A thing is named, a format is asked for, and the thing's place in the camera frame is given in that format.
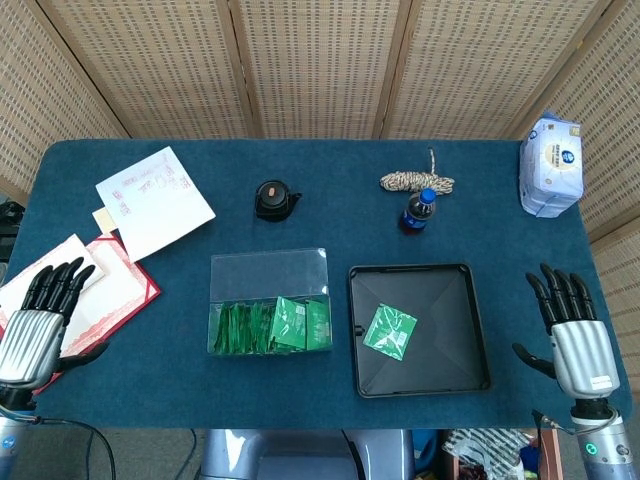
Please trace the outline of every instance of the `green tea bag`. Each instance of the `green tea bag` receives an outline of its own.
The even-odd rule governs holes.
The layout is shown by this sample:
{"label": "green tea bag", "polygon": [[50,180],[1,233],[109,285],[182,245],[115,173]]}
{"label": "green tea bag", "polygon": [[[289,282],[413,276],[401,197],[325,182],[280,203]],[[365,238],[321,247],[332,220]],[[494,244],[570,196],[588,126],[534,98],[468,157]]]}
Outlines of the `green tea bag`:
{"label": "green tea bag", "polygon": [[263,353],[269,352],[269,340],[274,313],[275,307],[273,305],[264,305],[262,307],[262,321],[260,323],[260,351]]}
{"label": "green tea bag", "polygon": [[236,328],[237,328],[237,344],[236,344],[236,353],[245,353],[244,351],[244,305],[239,303],[236,304]]}
{"label": "green tea bag", "polygon": [[234,304],[229,314],[229,353],[240,353],[240,305]]}
{"label": "green tea bag", "polygon": [[273,329],[273,318],[276,314],[275,305],[268,305],[262,315],[262,328],[264,329],[264,348],[267,353],[273,350],[275,345],[274,337],[271,336],[271,330]]}
{"label": "green tea bag", "polygon": [[391,358],[402,361],[416,323],[417,320],[411,315],[380,304],[363,343]]}
{"label": "green tea bag", "polygon": [[307,302],[307,350],[320,350],[331,346],[329,305]]}
{"label": "green tea bag", "polygon": [[251,348],[251,308],[242,305],[242,353],[252,353]]}
{"label": "green tea bag", "polygon": [[[213,337],[213,329],[216,328],[216,336]],[[209,353],[218,353],[222,336],[220,335],[220,318],[216,312],[215,305],[209,305],[209,328],[207,336],[207,351]]]}
{"label": "green tea bag", "polygon": [[278,297],[270,336],[277,344],[304,350],[307,345],[304,305]]}
{"label": "green tea bag", "polygon": [[223,305],[220,308],[220,317],[218,319],[218,336],[213,350],[217,354],[229,353],[229,308]]}
{"label": "green tea bag", "polygon": [[256,302],[251,305],[251,311],[249,313],[251,350],[256,353],[260,353],[260,324],[262,323],[261,310],[262,305]]}

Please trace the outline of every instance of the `rope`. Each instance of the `rope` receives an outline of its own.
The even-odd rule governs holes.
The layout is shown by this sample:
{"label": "rope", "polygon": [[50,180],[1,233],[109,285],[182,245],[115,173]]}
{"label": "rope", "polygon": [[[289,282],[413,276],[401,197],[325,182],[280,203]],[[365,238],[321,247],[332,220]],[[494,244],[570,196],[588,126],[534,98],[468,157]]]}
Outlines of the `rope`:
{"label": "rope", "polygon": [[431,154],[431,172],[393,172],[380,179],[380,186],[390,192],[420,192],[425,188],[435,190],[438,195],[453,191],[455,180],[436,175],[436,155],[429,147]]}

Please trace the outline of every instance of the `blue tablecloth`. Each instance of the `blue tablecloth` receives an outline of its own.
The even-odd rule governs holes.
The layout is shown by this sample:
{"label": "blue tablecloth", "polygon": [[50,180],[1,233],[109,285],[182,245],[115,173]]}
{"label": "blue tablecloth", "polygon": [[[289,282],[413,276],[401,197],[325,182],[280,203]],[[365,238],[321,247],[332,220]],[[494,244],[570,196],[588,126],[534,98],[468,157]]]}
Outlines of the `blue tablecloth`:
{"label": "blue tablecloth", "polygon": [[[550,356],[524,273],[540,261],[578,272],[613,331],[577,207],[536,219],[520,207],[518,143],[434,141],[438,173],[455,178],[427,230],[397,228],[407,194],[383,191],[395,170],[429,168],[420,141],[80,140],[46,153],[9,276],[77,233],[99,235],[95,184],[170,145],[217,217],[144,259],[163,293],[111,339],[107,352],[38,396],[39,413],[112,427],[391,428],[532,425],[537,408],[569,423],[571,401],[523,365],[514,341]],[[271,224],[253,216],[256,187],[278,178],[304,197]],[[324,247],[334,346],[288,357],[207,355],[212,254]],[[363,399],[354,383],[347,272],[353,265],[464,262],[471,266],[492,377],[482,393]],[[629,383],[612,396],[631,411]],[[438,365],[425,365],[425,369]]]}

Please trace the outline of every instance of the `robotic hand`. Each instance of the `robotic hand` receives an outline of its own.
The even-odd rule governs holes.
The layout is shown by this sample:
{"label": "robotic hand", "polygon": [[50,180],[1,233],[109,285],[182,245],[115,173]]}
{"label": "robotic hand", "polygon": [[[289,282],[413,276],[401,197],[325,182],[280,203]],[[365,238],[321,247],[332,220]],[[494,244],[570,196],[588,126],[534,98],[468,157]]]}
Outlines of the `robotic hand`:
{"label": "robotic hand", "polygon": [[558,381],[575,400],[571,419],[575,431],[534,410],[536,424],[545,423],[578,437],[589,480],[635,480],[629,441],[618,411],[607,397],[620,386],[611,341],[604,323],[596,318],[591,294],[576,274],[568,276],[541,264],[549,289],[527,273],[551,340],[553,363],[530,354],[519,343],[516,355],[525,364]]}
{"label": "robotic hand", "polygon": [[8,478],[29,424],[74,423],[47,422],[34,416],[33,390],[46,385],[55,373],[92,362],[108,346],[60,358],[80,291],[95,269],[90,265],[75,275],[82,261],[77,258],[55,269],[42,269],[31,282],[21,309],[9,319],[0,342],[0,479]]}

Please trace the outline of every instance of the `bottle cap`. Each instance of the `bottle cap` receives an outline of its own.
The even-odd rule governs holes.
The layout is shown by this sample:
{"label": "bottle cap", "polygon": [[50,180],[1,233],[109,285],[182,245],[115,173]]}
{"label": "bottle cap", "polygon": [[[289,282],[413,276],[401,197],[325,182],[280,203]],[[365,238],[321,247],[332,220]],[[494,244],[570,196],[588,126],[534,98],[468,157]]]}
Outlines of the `bottle cap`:
{"label": "bottle cap", "polygon": [[420,192],[420,201],[422,203],[433,203],[436,199],[436,192],[430,188],[425,188]]}

